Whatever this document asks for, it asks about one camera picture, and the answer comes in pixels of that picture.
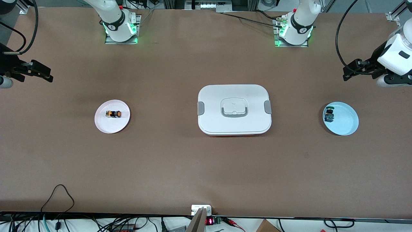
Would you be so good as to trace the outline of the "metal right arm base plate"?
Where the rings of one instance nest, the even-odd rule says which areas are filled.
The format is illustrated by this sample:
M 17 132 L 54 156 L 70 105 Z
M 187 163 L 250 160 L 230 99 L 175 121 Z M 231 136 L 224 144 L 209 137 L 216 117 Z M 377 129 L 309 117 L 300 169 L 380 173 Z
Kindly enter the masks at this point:
M 105 24 L 105 44 L 138 44 L 141 15 L 131 12 L 117 31 L 111 31 Z

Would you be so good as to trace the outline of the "silver metal frame box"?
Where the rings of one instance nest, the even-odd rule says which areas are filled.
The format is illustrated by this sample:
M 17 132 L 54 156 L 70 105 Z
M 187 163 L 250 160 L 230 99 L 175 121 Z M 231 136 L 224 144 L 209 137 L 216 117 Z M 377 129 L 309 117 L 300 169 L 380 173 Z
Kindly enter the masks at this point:
M 231 0 L 184 0 L 185 10 L 210 10 L 224 13 L 232 12 L 233 6 Z

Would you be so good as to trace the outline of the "white lunch box grey latches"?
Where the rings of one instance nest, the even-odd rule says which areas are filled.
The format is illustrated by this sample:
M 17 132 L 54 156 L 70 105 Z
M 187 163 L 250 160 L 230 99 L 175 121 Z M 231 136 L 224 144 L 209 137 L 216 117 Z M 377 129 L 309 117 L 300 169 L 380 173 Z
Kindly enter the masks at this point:
M 197 116 L 210 136 L 263 134 L 272 126 L 269 94 L 260 85 L 207 85 L 198 94 Z

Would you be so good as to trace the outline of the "red clip lead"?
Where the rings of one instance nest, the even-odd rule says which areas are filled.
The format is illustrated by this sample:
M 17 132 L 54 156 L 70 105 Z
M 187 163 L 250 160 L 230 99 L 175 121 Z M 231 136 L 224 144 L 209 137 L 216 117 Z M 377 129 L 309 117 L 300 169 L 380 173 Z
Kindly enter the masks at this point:
M 236 222 L 234 222 L 234 221 L 231 220 L 231 219 L 228 219 L 228 218 L 226 218 L 226 217 L 221 217 L 221 220 L 222 220 L 222 222 L 224 222 L 225 224 L 227 224 L 227 225 L 229 225 L 229 226 L 232 226 L 232 227 L 235 227 L 235 228 L 239 228 L 239 229 L 241 229 L 243 232 L 246 232 L 241 226 L 239 226 Z

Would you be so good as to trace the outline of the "pink round plate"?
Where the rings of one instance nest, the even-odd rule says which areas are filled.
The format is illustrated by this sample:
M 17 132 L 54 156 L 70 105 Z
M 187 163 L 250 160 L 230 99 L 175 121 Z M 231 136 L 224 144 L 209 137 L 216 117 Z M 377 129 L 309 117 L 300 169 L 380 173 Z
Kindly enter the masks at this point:
M 121 111 L 121 118 L 108 118 L 106 111 Z M 109 100 L 101 104 L 94 115 L 94 123 L 97 129 L 103 133 L 113 134 L 122 131 L 129 123 L 131 117 L 130 108 L 121 100 Z

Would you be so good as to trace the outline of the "aluminium rail with bracket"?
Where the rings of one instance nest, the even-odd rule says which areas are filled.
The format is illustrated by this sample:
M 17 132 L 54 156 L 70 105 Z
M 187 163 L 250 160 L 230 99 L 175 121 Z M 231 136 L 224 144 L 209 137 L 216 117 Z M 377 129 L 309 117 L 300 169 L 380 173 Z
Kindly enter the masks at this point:
M 394 13 L 394 12 L 387 12 L 385 13 L 386 19 L 388 22 L 396 22 L 397 27 L 401 26 L 400 23 L 400 18 L 398 16 L 398 14 Z

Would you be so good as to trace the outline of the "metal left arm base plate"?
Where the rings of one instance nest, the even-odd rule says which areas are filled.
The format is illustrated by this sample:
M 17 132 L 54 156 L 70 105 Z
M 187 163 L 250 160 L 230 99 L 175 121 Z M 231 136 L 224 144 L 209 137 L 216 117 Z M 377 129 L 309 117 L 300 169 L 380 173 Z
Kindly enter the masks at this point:
M 272 20 L 272 23 L 274 24 L 273 26 L 273 31 L 274 31 L 274 44 L 277 47 L 308 47 L 308 41 L 311 36 L 309 33 L 308 36 L 306 37 L 306 40 L 302 44 L 291 44 L 285 40 L 283 37 L 284 33 L 287 30 L 287 24 L 283 21 L 280 21 L 281 18 L 276 18 Z

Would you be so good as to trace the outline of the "aluminium frame corner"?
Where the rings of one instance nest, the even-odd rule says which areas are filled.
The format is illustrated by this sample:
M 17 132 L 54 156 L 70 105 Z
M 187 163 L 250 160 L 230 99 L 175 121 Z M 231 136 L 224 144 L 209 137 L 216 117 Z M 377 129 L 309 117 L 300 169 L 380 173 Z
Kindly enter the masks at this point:
M 28 9 L 34 4 L 30 0 L 16 0 L 16 6 L 20 9 L 19 15 L 26 15 Z

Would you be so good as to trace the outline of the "cardboard box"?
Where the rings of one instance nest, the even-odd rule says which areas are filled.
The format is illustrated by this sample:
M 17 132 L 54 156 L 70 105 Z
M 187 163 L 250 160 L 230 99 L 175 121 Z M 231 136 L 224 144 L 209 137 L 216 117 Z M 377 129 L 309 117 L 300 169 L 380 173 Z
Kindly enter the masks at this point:
M 281 232 L 278 228 L 276 228 L 272 223 L 268 220 L 263 219 L 259 227 L 257 228 L 256 232 Z

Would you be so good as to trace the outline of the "light blue round plate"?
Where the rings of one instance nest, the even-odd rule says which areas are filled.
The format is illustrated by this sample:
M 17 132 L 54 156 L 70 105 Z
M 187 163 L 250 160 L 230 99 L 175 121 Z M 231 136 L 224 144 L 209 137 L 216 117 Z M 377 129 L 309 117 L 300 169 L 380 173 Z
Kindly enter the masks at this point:
M 329 131 L 340 136 L 347 136 L 356 132 L 359 127 L 359 116 L 354 108 L 339 101 L 329 103 L 326 107 L 334 107 L 334 121 L 331 123 L 324 121 L 325 108 L 323 110 L 323 123 Z

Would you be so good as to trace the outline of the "white mounting plate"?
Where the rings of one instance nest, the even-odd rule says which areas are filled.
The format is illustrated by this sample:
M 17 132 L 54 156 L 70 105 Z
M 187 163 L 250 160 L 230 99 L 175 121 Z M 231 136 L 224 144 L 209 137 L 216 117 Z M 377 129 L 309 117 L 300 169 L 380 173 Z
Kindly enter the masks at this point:
M 212 216 L 212 206 L 211 205 L 205 205 L 205 204 L 197 204 L 197 205 L 191 205 L 191 216 L 194 216 L 197 213 L 197 210 L 201 208 L 206 208 L 207 210 L 207 216 Z

